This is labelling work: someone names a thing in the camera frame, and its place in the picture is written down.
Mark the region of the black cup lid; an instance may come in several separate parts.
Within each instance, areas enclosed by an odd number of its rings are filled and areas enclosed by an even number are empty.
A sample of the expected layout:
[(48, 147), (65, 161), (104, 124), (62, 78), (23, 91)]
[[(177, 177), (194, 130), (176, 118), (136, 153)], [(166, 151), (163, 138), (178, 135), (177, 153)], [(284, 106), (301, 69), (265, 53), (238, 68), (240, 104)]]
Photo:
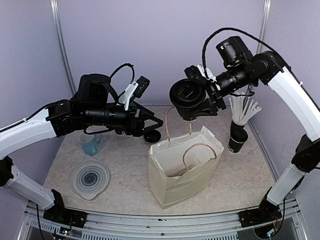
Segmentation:
[(202, 86), (185, 78), (172, 85), (169, 98), (176, 107), (190, 109), (201, 104), (206, 98), (206, 93)]
[(243, 128), (234, 128), (230, 131), (230, 138), (234, 142), (245, 143), (248, 137), (248, 133)]

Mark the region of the black paper coffee cup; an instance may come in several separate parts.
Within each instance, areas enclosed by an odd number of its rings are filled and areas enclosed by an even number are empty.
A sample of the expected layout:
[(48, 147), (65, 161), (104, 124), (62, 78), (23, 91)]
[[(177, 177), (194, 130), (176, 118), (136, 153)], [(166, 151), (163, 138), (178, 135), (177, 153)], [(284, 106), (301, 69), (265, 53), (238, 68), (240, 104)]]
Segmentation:
[(229, 138), (229, 142), (228, 142), (228, 150), (231, 152), (231, 153), (238, 153), (241, 148), (243, 147), (245, 142), (243, 143), (238, 143), (238, 142), (235, 142), (231, 139), (231, 136)]

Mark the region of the cream paper bag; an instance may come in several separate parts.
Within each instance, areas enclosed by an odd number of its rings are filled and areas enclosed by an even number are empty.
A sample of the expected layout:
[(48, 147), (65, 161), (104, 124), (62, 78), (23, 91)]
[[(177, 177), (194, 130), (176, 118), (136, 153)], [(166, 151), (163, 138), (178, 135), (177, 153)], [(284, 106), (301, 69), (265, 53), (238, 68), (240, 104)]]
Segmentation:
[(206, 127), (171, 137), (150, 146), (149, 189), (161, 209), (170, 208), (202, 191), (214, 175), (224, 151)]

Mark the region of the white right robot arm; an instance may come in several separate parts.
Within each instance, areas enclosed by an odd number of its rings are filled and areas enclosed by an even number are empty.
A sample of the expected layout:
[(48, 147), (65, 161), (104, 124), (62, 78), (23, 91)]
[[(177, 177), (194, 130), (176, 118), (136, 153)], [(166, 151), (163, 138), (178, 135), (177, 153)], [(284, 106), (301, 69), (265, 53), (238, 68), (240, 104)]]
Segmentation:
[[(269, 35), (266, 43), (275, 48), (292, 67), (297, 78), (316, 101), (320, 102), (320, 41), (317, 37), (285, 34)], [(265, 86), (254, 95), (262, 111), (251, 119), (277, 174), (282, 174), (290, 163), (295, 147), (304, 131), (285, 103)], [(320, 206), (320, 172), (313, 170), (293, 193), (303, 209)]]

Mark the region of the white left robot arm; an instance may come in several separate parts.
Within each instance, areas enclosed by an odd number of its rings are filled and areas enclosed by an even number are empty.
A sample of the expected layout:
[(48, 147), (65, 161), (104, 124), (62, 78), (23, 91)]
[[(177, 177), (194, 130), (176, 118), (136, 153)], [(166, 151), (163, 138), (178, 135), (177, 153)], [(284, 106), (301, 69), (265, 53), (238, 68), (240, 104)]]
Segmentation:
[(43, 142), (75, 131), (89, 133), (101, 126), (103, 133), (142, 137), (158, 129), (163, 121), (137, 103), (150, 81), (144, 76), (131, 81), (122, 94), (112, 87), (110, 76), (92, 73), (80, 78), (70, 99), (49, 103), (30, 116), (0, 130), (0, 185), (38, 205), (63, 223), (70, 218), (61, 194), (47, 189), (22, 171), (41, 167)]

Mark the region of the stack of black lids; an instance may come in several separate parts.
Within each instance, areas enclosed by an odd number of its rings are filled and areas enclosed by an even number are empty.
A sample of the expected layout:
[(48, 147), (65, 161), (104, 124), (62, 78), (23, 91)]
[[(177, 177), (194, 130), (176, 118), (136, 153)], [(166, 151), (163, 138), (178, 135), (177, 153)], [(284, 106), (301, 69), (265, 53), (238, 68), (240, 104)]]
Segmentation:
[(159, 142), (161, 140), (161, 137), (162, 135), (158, 130), (154, 130), (152, 132), (149, 132), (143, 135), (144, 140), (150, 144), (155, 144)]

